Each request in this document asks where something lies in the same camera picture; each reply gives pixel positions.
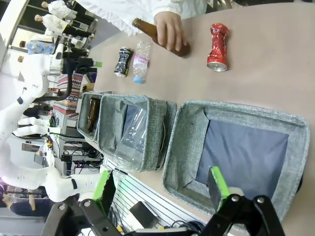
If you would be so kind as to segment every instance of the bolt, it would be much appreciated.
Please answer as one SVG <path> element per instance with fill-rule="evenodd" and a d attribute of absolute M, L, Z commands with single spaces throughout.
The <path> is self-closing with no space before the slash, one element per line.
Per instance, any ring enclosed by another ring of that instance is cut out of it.
<path fill-rule="evenodd" d="M 239 196 L 233 196 L 233 197 L 232 197 L 232 201 L 233 201 L 233 202 L 237 202 L 239 199 L 240 199 Z"/>
<path fill-rule="evenodd" d="M 258 203 L 264 203 L 264 201 L 265 201 L 265 199 L 262 198 L 262 197 L 260 197 L 260 198 L 257 199 L 257 202 L 258 202 Z"/>
<path fill-rule="evenodd" d="M 85 206 L 85 207 L 89 207 L 90 205 L 91 205 L 90 202 L 85 202 L 85 203 L 84 203 L 84 206 Z"/>

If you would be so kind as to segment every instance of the pink label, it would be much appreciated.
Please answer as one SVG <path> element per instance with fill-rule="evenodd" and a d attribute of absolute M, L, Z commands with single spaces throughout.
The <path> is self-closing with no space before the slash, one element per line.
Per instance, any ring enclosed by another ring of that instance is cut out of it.
<path fill-rule="evenodd" d="M 142 64 L 142 65 L 148 65 L 148 60 L 141 56 L 135 56 L 133 60 L 133 65 Z"/>

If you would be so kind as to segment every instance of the gray floor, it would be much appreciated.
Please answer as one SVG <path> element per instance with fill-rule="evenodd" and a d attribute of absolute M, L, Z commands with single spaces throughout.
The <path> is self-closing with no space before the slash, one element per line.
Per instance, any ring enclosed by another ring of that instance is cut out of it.
<path fill-rule="evenodd" d="M 120 32 L 117 27 L 113 26 L 111 23 L 108 23 L 107 20 L 102 18 L 98 19 L 94 30 L 96 30 L 96 33 L 94 39 L 91 42 L 92 47 L 100 44 L 101 42 Z"/>

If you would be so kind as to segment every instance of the small gray bin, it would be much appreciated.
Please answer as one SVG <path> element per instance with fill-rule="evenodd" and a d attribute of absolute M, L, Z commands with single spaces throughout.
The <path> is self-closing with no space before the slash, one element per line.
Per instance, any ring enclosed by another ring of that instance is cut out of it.
<path fill-rule="evenodd" d="M 212 215 L 206 178 L 211 166 L 219 166 L 229 187 L 250 186 L 244 191 L 247 198 L 270 196 L 282 221 L 301 180 L 309 142 L 309 125 L 299 116 L 240 104 L 187 101 L 175 117 L 163 187 Z"/>
<path fill-rule="evenodd" d="M 102 96 L 102 93 L 96 92 L 85 92 L 82 95 L 81 110 L 79 113 L 77 129 L 80 134 L 82 134 L 91 142 L 97 142 L 98 122 L 96 122 L 93 132 L 90 133 L 88 131 L 88 114 L 90 111 L 90 100 L 93 97 L 101 99 Z"/>
<path fill-rule="evenodd" d="M 143 161 L 136 171 L 158 170 L 163 165 L 167 151 L 176 114 L 175 103 L 144 95 L 105 94 L 98 120 L 98 147 L 111 156 L 115 153 L 123 135 L 128 106 L 147 111 Z"/>

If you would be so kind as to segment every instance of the red crushed can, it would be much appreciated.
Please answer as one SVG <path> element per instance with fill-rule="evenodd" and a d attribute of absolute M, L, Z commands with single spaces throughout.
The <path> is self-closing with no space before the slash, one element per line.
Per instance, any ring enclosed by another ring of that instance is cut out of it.
<path fill-rule="evenodd" d="M 226 46 L 225 36 L 229 33 L 229 29 L 221 23 L 215 23 L 211 26 L 212 49 L 207 59 L 207 67 L 214 71 L 226 71 Z"/>

